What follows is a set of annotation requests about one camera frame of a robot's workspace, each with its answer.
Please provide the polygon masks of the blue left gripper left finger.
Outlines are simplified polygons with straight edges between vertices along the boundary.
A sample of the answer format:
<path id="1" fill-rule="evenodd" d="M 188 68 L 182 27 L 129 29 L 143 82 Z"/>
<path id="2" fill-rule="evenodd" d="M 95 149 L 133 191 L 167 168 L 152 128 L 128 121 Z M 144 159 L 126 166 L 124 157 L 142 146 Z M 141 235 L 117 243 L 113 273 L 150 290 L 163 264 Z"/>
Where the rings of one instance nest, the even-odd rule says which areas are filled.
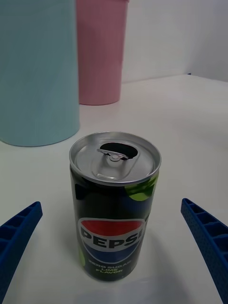
<path id="1" fill-rule="evenodd" d="M 2 303 L 25 248 L 43 216 L 39 201 L 0 227 L 0 302 Z"/>

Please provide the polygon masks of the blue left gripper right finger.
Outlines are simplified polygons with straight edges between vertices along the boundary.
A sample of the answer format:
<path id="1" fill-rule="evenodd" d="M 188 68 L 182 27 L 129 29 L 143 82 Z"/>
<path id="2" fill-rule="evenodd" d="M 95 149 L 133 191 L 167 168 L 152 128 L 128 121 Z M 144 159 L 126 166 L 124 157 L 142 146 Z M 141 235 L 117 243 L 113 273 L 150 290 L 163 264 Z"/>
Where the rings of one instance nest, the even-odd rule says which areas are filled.
<path id="1" fill-rule="evenodd" d="M 222 302 L 228 303 L 228 227 L 187 198 L 182 199 L 180 211 Z"/>

